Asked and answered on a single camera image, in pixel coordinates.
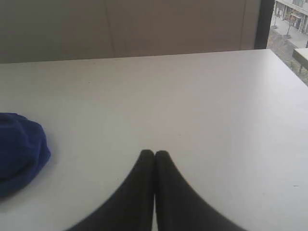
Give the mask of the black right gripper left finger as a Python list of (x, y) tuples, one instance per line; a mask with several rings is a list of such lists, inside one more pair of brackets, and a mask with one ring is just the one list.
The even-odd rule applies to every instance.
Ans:
[(71, 231), (150, 231), (154, 212), (154, 153), (142, 150), (111, 197)]

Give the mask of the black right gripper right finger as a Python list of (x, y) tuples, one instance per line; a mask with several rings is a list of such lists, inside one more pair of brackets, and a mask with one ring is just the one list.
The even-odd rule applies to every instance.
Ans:
[(230, 221), (191, 188), (167, 151), (155, 154), (155, 205), (160, 231), (231, 230)]

